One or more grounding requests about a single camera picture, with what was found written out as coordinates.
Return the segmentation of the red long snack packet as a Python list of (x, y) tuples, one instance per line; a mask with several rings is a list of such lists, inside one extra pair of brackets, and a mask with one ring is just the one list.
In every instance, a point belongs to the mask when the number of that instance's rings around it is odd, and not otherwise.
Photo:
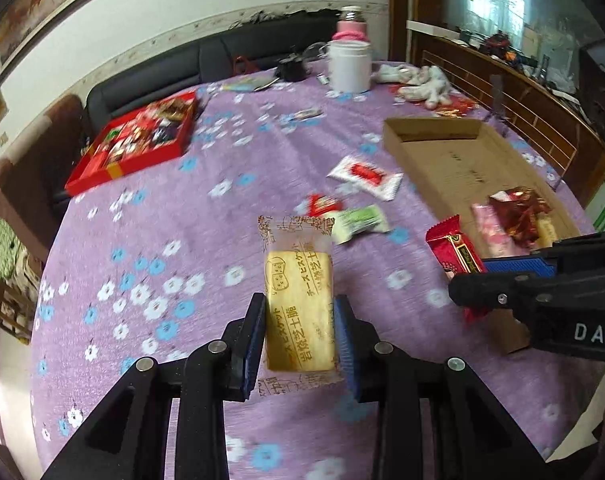
[(485, 263), (462, 231), (458, 214), (432, 226), (425, 240), (449, 280), (457, 274), (485, 273)]

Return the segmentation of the yellow biscuit packet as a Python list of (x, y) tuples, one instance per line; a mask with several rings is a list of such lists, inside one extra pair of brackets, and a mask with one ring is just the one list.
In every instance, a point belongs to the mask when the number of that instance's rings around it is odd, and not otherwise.
[(540, 248), (550, 248), (559, 240), (555, 226), (547, 214), (538, 214), (535, 218), (535, 225), (537, 226), (537, 234), (539, 234), (537, 244)]
[(334, 327), (333, 226), (332, 218), (258, 218), (268, 303), (260, 396), (341, 381)]

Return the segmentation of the pink cartoon snack packet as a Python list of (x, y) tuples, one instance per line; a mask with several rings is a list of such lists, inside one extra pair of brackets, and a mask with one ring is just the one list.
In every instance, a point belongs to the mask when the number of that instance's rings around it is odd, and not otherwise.
[(525, 248), (518, 246), (505, 232), (490, 205), (473, 204), (470, 206), (476, 228), (492, 258), (518, 257), (527, 255)]

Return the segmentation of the red gold foil snack packet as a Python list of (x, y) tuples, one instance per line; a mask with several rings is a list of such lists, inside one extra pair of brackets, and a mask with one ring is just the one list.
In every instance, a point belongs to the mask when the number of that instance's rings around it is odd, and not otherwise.
[(533, 188), (516, 186), (489, 196), (505, 233), (520, 247), (531, 247), (540, 237), (537, 216), (549, 214), (552, 207)]

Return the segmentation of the purple floral tablecloth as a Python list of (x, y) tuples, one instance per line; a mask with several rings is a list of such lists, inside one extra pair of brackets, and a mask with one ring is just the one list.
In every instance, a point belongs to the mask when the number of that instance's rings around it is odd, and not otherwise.
[[(75, 198), (48, 255), (32, 342), (32, 420), (49, 464), (141, 356), (184, 358), (242, 316), (264, 282), (258, 218), (300, 214), (314, 193), (349, 207), (372, 195), (327, 177), (354, 156), (395, 170), (383, 122), (421, 116), (384, 86), (350, 96), (310, 78), (207, 100), (178, 159)], [(319, 117), (280, 117), (320, 108)], [(486, 322), (468, 324), (429, 247), (435, 219), (410, 180), (383, 205), (390, 231), (333, 252), (336, 292), (411, 356), (466, 360), (549, 456), (575, 426), (605, 365), (535, 350), (505, 356)]]

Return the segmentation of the brown cardboard tray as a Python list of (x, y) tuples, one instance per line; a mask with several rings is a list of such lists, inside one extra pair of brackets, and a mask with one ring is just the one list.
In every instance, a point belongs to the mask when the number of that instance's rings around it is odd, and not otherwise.
[(491, 252), (471, 206), (515, 186), (533, 188), (546, 200), (559, 237), (585, 232), (508, 140), (478, 119), (388, 118), (383, 122), (383, 146), (437, 220), (459, 216), (462, 232), (481, 258), (489, 258)]

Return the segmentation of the wooden cabinet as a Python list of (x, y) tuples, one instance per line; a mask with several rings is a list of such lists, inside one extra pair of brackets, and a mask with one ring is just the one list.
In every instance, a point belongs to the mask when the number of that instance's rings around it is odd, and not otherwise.
[(605, 145), (578, 113), (569, 110), (541, 84), (505, 63), (451, 39), (410, 32), (409, 20), (444, 24), (444, 0), (389, 0), (389, 54), (394, 61), (434, 62), (451, 84), (479, 104), (493, 104), (493, 76), (503, 84), (506, 122), (532, 145), (587, 206), (605, 182)]

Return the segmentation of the green white snack packet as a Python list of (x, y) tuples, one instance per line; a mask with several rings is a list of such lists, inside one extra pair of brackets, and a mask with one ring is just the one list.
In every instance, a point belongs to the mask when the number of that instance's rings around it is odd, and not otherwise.
[(334, 220), (331, 237), (338, 245), (348, 243), (353, 237), (363, 233), (388, 233), (390, 231), (386, 214), (377, 205), (330, 211), (324, 214), (324, 217)]

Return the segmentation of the white red square snack packet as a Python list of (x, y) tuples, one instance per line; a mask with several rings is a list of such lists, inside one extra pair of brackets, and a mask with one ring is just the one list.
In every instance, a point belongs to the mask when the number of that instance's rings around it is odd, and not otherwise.
[(370, 162), (345, 156), (328, 174), (327, 177), (351, 183), (360, 190), (371, 194), (377, 200), (391, 202), (397, 195), (403, 174), (395, 174)]

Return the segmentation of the small red candy packet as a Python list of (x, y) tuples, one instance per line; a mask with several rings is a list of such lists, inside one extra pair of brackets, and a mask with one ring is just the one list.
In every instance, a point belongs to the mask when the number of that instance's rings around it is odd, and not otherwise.
[(323, 194), (311, 194), (308, 201), (307, 216), (317, 218), (330, 212), (342, 211), (342, 209), (342, 202), (337, 198)]

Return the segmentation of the white cloth gloves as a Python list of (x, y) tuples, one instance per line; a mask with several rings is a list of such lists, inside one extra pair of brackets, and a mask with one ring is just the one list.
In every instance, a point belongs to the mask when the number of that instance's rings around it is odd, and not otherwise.
[(376, 84), (392, 84), (398, 98), (405, 102), (423, 103), (427, 110), (452, 103), (450, 81), (437, 65), (380, 64), (374, 70), (373, 80)]

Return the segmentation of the red snack gift box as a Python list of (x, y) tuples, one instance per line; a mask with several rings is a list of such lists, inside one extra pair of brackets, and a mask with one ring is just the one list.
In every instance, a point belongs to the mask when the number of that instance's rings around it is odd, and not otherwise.
[(112, 120), (71, 171), (66, 192), (77, 196), (183, 155), (199, 107), (196, 92), (188, 90)]

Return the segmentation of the white plastic jar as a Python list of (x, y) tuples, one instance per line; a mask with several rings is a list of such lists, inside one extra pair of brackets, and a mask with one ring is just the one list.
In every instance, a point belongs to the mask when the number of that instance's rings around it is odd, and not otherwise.
[(371, 87), (371, 44), (338, 39), (327, 44), (327, 70), (331, 88), (340, 93), (363, 93)]

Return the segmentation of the colourful booklet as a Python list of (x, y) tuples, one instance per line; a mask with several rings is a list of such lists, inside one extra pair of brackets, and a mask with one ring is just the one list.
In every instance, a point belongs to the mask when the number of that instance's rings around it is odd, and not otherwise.
[(280, 78), (276, 76), (243, 76), (221, 84), (222, 91), (236, 93), (252, 93), (267, 90), (276, 84)]

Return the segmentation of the pink thermos bottle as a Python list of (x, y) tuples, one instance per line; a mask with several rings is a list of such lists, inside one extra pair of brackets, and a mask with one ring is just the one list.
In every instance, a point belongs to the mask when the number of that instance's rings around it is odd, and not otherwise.
[(341, 8), (333, 40), (369, 41), (367, 23), (360, 6), (343, 6)]

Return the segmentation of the red bag on sofa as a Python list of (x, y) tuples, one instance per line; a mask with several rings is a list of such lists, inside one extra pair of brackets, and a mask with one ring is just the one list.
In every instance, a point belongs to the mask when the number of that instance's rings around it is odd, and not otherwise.
[(233, 58), (232, 63), (233, 75), (234, 76), (245, 76), (260, 72), (261, 68), (255, 63), (246, 58), (244, 55), (238, 55)]

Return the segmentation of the black small object on table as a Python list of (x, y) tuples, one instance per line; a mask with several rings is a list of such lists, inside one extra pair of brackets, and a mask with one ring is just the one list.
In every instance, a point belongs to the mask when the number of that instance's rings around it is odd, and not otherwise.
[(299, 82), (308, 77), (308, 68), (301, 55), (291, 54), (278, 61), (274, 75), (281, 81)]

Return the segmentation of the black leather sofa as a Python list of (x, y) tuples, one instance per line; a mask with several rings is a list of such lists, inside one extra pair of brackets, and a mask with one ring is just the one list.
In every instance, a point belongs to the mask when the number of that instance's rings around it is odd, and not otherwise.
[[(171, 96), (196, 84), (233, 77), (233, 58), (244, 55), (261, 70), (278, 65), (289, 54), (300, 54), (311, 44), (326, 42), (336, 32), (339, 12), (299, 11), (249, 21), (226, 32), (181, 44), (111, 76), (89, 92), (84, 109), (88, 146), (104, 125), (135, 108)], [(69, 194), (57, 197), (64, 211)]]

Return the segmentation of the keychain on table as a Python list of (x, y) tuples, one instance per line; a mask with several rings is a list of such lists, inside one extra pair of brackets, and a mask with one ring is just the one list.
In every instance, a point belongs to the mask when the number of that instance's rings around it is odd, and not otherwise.
[(306, 108), (305, 110), (297, 110), (290, 114), (283, 114), (280, 117), (282, 124), (291, 124), (292, 122), (304, 122), (305, 120), (319, 117), (323, 114), (320, 108)]

